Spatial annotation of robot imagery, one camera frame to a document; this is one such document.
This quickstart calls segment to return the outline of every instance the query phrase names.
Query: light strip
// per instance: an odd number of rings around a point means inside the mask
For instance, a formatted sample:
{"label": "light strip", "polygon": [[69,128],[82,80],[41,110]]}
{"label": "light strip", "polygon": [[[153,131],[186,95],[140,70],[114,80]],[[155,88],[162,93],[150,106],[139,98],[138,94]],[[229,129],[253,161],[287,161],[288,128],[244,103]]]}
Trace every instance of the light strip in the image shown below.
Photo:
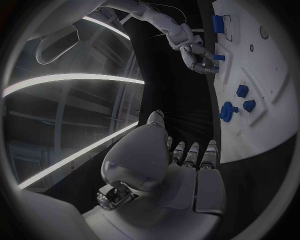
{"label": "light strip", "polygon": [[121,81],[128,83],[136,83],[136,84],[145,84],[144,81],[136,80],[132,78],[126,78],[121,76],[111,76],[111,75],[102,75],[102,74],[88,74],[88,73],[68,73],[68,74],[55,74],[55,75],[47,75],[47,76],[39,76],[35,78],[30,78],[24,81],[20,81],[14,85],[11,85],[4,89],[2,97],[23,89],[29,86],[33,86],[36,84],[61,81],[61,80],[110,80],[110,81]]}
{"label": "light strip", "polygon": [[108,28],[108,29],[110,29],[110,30],[116,32],[117,34],[122,35],[124,38],[127,38],[128,40],[130,40],[129,36],[127,36],[125,33],[119,31],[118,29],[115,29],[114,27],[112,27],[112,26],[110,26],[110,25],[108,25],[108,24],[106,24],[106,23],[104,23],[104,22],[98,21],[98,20],[93,19],[93,18],[88,17],[88,16],[85,16],[85,17],[83,17],[82,19],[85,19],[85,20],[91,21],[91,22],[93,22],[93,23],[95,23],[95,24],[99,24],[99,25],[101,25],[101,26],[103,26],[103,27],[106,27],[106,28]]}
{"label": "light strip", "polygon": [[105,142],[107,142],[107,141],[109,141],[109,140],[111,140],[111,139],[117,137],[118,135],[120,135],[120,134],[126,132],[127,130],[129,130],[129,129],[135,127],[136,125],[138,125],[138,123],[139,123],[139,122],[137,121],[137,122],[135,122],[135,123],[133,123],[133,124],[131,124],[131,125],[129,125],[129,126],[123,128],[123,129],[121,129],[121,130],[119,130],[119,131],[117,131],[117,132],[115,132],[115,133],[113,133],[113,134],[111,134],[111,135],[109,135],[109,136],[107,136],[107,137],[105,137],[105,138],[103,138],[103,139],[101,139],[101,140],[99,140],[99,141],[93,143],[92,145],[87,146],[86,148],[84,148],[84,149],[82,149],[82,150],[80,150],[80,151],[78,151],[78,152],[72,154],[71,156],[68,156],[67,158],[61,160],[60,162],[58,162],[58,163],[56,163],[56,164],[54,164],[54,165],[48,167],[47,169],[41,171],[41,172],[38,173],[37,175],[34,175],[33,177],[29,178],[28,180],[22,182],[22,183],[19,185],[19,187],[20,187],[21,189],[24,189],[24,188],[28,187],[29,185],[35,183],[36,181],[38,181],[38,180],[40,180],[41,178],[47,176],[48,174],[52,173],[53,171],[59,169],[59,168],[62,167],[63,165],[66,165],[67,163],[73,161],[74,159],[78,158],[79,156],[81,156],[81,155],[83,155],[83,154],[86,154],[87,152],[91,151],[92,149],[98,147],[99,145],[104,144]]}

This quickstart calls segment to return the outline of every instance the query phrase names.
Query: led light strip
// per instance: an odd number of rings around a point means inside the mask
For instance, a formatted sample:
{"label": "led light strip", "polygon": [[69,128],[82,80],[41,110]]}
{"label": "led light strip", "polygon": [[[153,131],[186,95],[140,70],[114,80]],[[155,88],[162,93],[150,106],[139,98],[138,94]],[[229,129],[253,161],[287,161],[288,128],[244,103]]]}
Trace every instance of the led light strip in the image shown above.
{"label": "led light strip", "polygon": [[47,76],[39,76],[35,78],[30,78],[24,81],[20,81],[14,85],[7,87],[3,91],[2,97],[29,87],[36,84],[54,82],[54,81],[61,81],[61,80],[110,80],[110,81],[121,81],[121,82],[128,82],[128,83],[136,83],[136,84],[145,84],[141,80],[136,80],[132,78],[126,78],[121,76],[111,76],[111,75],[102,75],[102,74],[88,74],[88,73],[68,73],[68,74],[56,74],[56,75],[47,75]]}
{"label": "led light strip", "polygon": [[93,18],[88,17],[88,16],[85,16],[85,17],[83,17],[82,19],[85,19],[85,20],[91,21],[91,22],[93,22],[93,23],[95,23],[95,24],[99,24],[99,25],[101,25],[101,26],[103,26],[103,27],[106,27],[106,28],[108,28],[108,29],[110,29],[110,30],[116,32],[117,34],[120,34],[120,35],[123,36],[124,38],[130,40],[129,36],[127,36],[125,33],[119,31],[118,29],[115,29],[114,27],[112,27],[112,26],[110,26],[110,25],[108,25],[108,24],[106,24],[106,23],[104,23],[104,22],[98,21],[98,20],[93,19]]}
{"label": "led light strip", "polygon": [[116,136],[118,136],[118,135],[120,135],[120,134],[126,132],[127,130],[129,130],[129,129],[135,127],[136,125],[138,125],[138,123],[139,123],[139,122],[137,121],[137,122],[135,122],[135,123],[133,123],[133,124],[131,124],[131,125],[129,125],[129,126],[123,128],[123,129],[121,129],[121,130],[119,130],[119,131],[117,131],[117,132],[115,132],[115,133],[113,133],[113,134],[111,134],[111,135],[109,135],[109,136],[107,136],[107,137],[105,137],[105,138],[103,138],[103,139],[101,139],[101,140],[99,140],[99,141],[93,143],[92,145],[90,145],[90,146],[88,146],[88,147],[86,147],[86,148],[84,148],[84,149],[82,149],[82,150],[80,150],[80,151],[78,151],[78,152],[72,154],[71,156],[68,156],[67,158],[61,160],[60,162],[58,162],[58,163],[56,163],[56,164],[54,164],[54,165],[48,167],[47,169],[45,169],[45,170],[39,172],[37,175],[34,175],[33,177],[29,178],[28,180],[22,182],[22,183],[19,185],[19,187],[20,187],[21,189],[24,189],[24,188],[28,187],[29,185],[31,185],[31,184],[33,184],[34,182],[40,180],[41,178],[47,176],[48,174],[52,173],[52,172],[55,171],[56,169],[59,169],[59,168],[62,167],[63,165],[66,165],[67,163],[73,161],[74,159],[78,158],[79,156],[81,156],[81,155],[83,155],[83,154],[89,152],[90,150],[92,150],[92,149],[98,147],[99,145],[104,144],[105,142],[107,142],[107,141],[109,141],[109,140],[115,138]]}

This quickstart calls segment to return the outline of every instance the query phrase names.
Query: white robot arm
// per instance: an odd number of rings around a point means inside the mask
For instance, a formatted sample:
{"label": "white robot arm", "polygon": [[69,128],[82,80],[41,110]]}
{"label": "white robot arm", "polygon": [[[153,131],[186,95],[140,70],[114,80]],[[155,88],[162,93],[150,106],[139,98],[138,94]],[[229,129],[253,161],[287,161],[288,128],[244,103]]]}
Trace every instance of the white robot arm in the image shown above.
{"label": "white robot arm", "polygon": [[[186,66],[200,74],[217,73],[218,62],[203,46],[199,35],[194,35],[191,28],[183,23],[178,25],[170,16],[160,13],[145,2],[134,0],[107,0],[100,7],[109,7],[130,15],[138,20],[146,21],[166,35],[172,49],[181,52]],[[204,61],[212,61],[214,68],[205,68],[205,62],[197,62],[195,54],[203,57]]]}

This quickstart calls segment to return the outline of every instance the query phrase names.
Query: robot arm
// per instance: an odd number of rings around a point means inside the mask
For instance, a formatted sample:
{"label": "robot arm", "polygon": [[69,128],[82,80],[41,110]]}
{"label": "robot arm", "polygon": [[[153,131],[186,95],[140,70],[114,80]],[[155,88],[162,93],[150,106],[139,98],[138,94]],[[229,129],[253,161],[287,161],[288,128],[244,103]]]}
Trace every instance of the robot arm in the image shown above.
{"label": "robot arm", "polygon": [[[141,1],[107,0],[101,7],[109,7],[130,13],[132,17],[152,24],[166,35],[172,49],[181,52],[184,63],[192,71],[201,74],[218,72],[218,63],[213,60],[213,55],[201,46],[203,44],[201,37],[199,35],[194,36],[187,24],[178,25],[170,16],[156,11],[149,4]],[[212,69],[205,68],[205,63],[197,62],[194,54],[212,61],[215,67]]]}

